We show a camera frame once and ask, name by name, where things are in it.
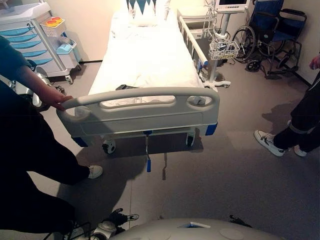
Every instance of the person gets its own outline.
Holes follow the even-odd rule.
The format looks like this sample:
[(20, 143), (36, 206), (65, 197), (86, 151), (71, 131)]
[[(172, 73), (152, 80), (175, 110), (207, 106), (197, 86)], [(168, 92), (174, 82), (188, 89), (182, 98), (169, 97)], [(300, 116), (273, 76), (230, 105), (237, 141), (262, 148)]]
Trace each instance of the person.
[[(0, 74), (36, 93), (46, 104), (64, 110), (71, 99), (46, 85), (23, 55), (0, 36)], [(75, 209), (68, 202), (37, 189), (27, 171), (67, 185), (103, 173), (98, 165), (81, 166), (54, 134), (33, 105), (0, 80), (0, 229), (63, 235), (75, 224)]]
[[(309, 64), (313, 70), (320, 68), (320, 55)], [(307, 153), (320, 146), (320, 72), (304, 97), (291, 112), (289, 126), (272, 135), (261, 130), (254, 132), (255, 139), (272, 154), (281, 157), (289, 149), (305, 157)]]

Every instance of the bed footboard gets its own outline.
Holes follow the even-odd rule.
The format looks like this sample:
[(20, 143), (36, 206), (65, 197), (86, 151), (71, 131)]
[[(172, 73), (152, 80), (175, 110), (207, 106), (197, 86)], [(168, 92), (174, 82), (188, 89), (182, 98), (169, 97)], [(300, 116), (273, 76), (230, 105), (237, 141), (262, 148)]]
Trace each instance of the bed footboard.
[[(148, 96), (174, 96), (168, 102), (151, 102), (106, 107), (105, 101)], [(192, 104), (192, 96), (207, 97), (205, 105)], [(57, 115), (71, 137), (82, 146), (91, 145), (93, 136), (128, 135), (144, 131), (175, 132), (199, 128), (211, 135), (218, 123), (219, 95), (202, 87), (146, 87), (110, 91), (70, 99), (65, 109), (85, 106), (82, 114), (57, 110)]]

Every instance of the pillow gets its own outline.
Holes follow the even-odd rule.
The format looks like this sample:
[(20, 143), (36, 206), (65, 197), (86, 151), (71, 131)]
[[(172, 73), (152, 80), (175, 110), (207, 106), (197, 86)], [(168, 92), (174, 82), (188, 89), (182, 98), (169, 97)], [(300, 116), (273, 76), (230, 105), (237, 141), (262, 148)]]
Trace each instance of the pillow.
[(126, 0), (129, 23), (136, 26), (154, 26), (156, 18), (157, 0)]
[(160, 21), (166, 21), (170, 9), (171, 0), (156, 0), (155, 15)]

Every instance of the gray floor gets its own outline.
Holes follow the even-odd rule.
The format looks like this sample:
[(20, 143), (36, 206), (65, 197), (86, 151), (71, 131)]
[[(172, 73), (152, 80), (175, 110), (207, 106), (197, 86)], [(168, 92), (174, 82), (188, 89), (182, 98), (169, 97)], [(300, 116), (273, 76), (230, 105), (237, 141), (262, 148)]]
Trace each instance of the gray floor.
[[(69, 95), (83, 96), (99, 66), (88, 63), (81, 72), (74, 72), (73, 85), (56, 80)], [(150, 173), (143, 138), (118, 140), (111, 156), (105, 155), (98, 140), (94, 146), (81, 148), (50, 108), (43, 115), (56, 139), (81, 165), (99, 164), (104, 174), (75, 186), (34, 172), (32, 178), (41, 191), (73, 204), (79, 223), (90, 221), (93, 226), (121, 207), (125, 214), (140, 215), (139, 220), (126, 223), (126, 229), (169, 218), (228, 221), (235, 214), (254, 228), (287, 240), (320, 239), (319, 149), (305, 158), (293, 150), (280, 158), (253, 137), (256, 129), (277, 133), (285, 128), (307, 86), (295, 76), (266, 80), (262, 72), (244, 68), (239, 63), (219, 68), (232, 83), (230, 88), (219, 88), (219, 122), (213, 136), (197, 137), (192, 150), (185, 146), (184, 134), (150, 138)], [(2, 240), (40, 240), (44, 236), (0, 231)]]

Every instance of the wire basket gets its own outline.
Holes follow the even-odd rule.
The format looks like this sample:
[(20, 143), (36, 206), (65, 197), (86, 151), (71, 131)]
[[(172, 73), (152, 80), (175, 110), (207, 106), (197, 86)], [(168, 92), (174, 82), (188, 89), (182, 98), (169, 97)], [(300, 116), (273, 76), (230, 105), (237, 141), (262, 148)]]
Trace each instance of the wire basket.
[(40, 25), (47, 37), (60, 37), (60, 35), (67, 30), (64, 19), (62, 19), (62, 22), (60, 22), (59, 25), (54, 27), (47, 26), (46, 24), (40, 24)]
[(218, 39), (210, 43), (209, 54), (212, 60), (233, 59), (240, 50), (236, 42), (227, 39)]

